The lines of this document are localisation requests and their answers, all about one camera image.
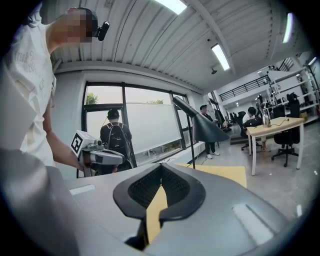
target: black pants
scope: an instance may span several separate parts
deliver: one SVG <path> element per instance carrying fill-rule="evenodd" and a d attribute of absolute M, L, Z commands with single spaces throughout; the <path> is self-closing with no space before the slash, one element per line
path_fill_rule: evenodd
<path fill-rule="evenodd" d="M 205 143 L 205 152 L 207 155 L 210 154 L 210 147 L 211 147 L 212 153 L 216 152 L 215 143 L 214 142 L 206 142 Z"/>

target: ceiling light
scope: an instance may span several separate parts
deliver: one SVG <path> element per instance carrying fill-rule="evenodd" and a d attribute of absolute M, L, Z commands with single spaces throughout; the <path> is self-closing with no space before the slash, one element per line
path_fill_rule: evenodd
<path fill-rule="evenodd" d="M 309 62 L 309 66 L 311 66 L 315 61 L 316 61 L 317 57 L 314 57 L 310 62 Z"/>
<path fill-rule="evenodd" d="M 294 16 L 291 12 L 289 12 L 286 16 L 286 26 L 285 26 L 285 32 L 283 37 L 283 43 L 288 43 L 291 37 L 292 33 L 292 26 L 294 24 Z"/>
<path fill-rule="evenodd" d="M 215 46 L 213 46 L 212 51 L 214 52 L 215 56 L 218 58 L 218 60 L 220 61 L 222 67 L 224 70 L 228 70 L 230 69 L 227 58 L 224 54 L 224 52 L 222 51 L 221 47 L 219 44 L 216 44 Z"/>
<path fill-rule="evenodd" d="M 178 15 L 182 13 L 184 9 L 187 8 L 187 6 L 180 0 L 156 0 L 156 1 L 164 5 L 165 7 L 169 8 L 171 11 L 175 12 Z"/>

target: desk leg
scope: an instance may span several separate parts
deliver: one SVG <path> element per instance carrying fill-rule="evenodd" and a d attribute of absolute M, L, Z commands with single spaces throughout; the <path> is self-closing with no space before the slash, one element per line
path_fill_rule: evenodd
<path fill-rule="evenodd" d="M 299 145 L 299 156 L 298 156 L 298 163 L 296 164 L 296 169 L 299 170 L 302 161 L 302 154 L 304 152 L 304 140 L 305 140 L 305 133 L 304 133 L 304 123 L 300 124 L 300 145 Z"/>
<path fill-rule="evenodd" d="M 252 172 L 251 175 L 256 175 L 256 157 L 257 157 L 257 150 L 256 150 L 256 137 L 252 136 L 252 151 L 253 151 L 253 158 L 252 158 Z"/>
<path fill-rule="evenodd" d="M 249 141 L 249 155 L 252 155 L 252 149 L 251 149 L 251 136 L 248 135 L 248 141 Z"/>

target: black backpack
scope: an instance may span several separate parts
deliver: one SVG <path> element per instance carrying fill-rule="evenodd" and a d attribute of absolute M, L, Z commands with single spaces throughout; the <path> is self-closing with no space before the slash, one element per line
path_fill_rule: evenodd
<path fill-rule="evenodd" d="M 107 149 L 121 153 L 124 155 L 125 159 L 128 159 L 130 157 L 130 147 L 123 131 L 124 124 L 119 122 L 114 125 L 108 123 L 106 126 L 110 130 L 107 140 Z"/>

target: gray floor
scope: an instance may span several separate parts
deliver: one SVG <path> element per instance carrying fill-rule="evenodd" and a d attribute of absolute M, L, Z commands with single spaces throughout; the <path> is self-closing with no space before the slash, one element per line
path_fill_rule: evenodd
<path fill-rule="evenodd" d="M 234 125 L 231 134 L 237 134 L 238 125 Z M 276 207 L 287 217 L 293 220 L 297 217 L 297 205 L 301 205 L 302 213 L 310 205 L 315 196 L 316 186 L 320 178 L 320 123 L 316 122 L 304 128 L 304 149 L 302 164 L 296 169 L 298 157 L 289 155 L 288 166 L 285 168 L 285 156 L 279 156 L 271 161 L 280 146 L 273 139 L 266 144 L 271 152 L 261 152 L 257 149 L 255 176 L 251 176 L 252 156 L 249 150 L 241 151 L 242 144 L 230 145 L 224 141 L 216 151 L 220 156 L 206 159 L 203 153 L 196 164 L 206 166 L 244 166 L 246 172 L 247 188 Z M 299 144 L 294 145 L 299 152 Z"/>

